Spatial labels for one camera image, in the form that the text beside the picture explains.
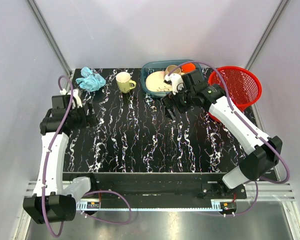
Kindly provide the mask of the light blue plastic trash bag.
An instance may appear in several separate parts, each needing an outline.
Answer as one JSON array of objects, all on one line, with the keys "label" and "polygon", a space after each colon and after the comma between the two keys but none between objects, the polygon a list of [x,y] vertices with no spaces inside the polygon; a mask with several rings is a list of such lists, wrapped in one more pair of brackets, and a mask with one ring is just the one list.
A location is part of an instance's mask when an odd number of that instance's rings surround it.
[{"label": "light blue plastic trash bag", "polygon": [[106,85],[106,80],[92,68],[84,67],[80,73],[81,77],[77,78],[75,82],[87,92],[98,91]]}]

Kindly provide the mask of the red mesh trash bin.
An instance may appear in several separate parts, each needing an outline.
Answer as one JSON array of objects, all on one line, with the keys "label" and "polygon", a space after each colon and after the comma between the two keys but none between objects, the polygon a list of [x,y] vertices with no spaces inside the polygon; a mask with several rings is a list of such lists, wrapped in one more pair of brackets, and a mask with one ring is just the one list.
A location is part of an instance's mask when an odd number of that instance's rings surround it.
[{"label": "red mesh trash bin", "polygon": [[262,85],[252,72],[238,66],[223,66],[217,70],[226,83],[232,102],[241,112],[260,99]]}]

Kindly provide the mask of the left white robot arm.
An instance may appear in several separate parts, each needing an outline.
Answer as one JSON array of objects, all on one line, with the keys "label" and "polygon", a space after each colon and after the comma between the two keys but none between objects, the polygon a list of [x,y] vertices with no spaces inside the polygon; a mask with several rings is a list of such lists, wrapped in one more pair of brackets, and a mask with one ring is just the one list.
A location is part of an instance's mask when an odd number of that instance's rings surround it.
[{"label": "left white robot arm", "polygon": [[81,98],[73,95],[55,95],[52,107],[39,125],[42,156],[35,188],[31,197],[23,200],[23,209],[37,224],[72,221],[76,205],[85,196],[93,198],[98,193],[93,174],[75,176],[70,185],[63,186],[63,167],[70,133],[96,125],[93,113],[86,113]]}]

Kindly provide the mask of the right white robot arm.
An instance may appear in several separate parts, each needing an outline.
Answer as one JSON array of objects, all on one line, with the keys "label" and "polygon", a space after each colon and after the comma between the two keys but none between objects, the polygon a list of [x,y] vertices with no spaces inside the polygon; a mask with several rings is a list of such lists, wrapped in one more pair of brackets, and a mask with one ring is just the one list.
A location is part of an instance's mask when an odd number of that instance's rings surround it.
[{"label": "right white robot arm", "polygon": [[172,91],[162,98],[169,118],[175,119],[174,110],[185,113],[191,107],[203,108],[218,119],[243,147],[246,158],[226,173],[217,185],[220,197],[229,198],[236,187],[259,179],[279,163],[282,140],[278,136],[269,137],[255,126],[218,84],[209,85],[203,81],[198,70],[184,75],[167,74],[164,82],[172,86]]}]

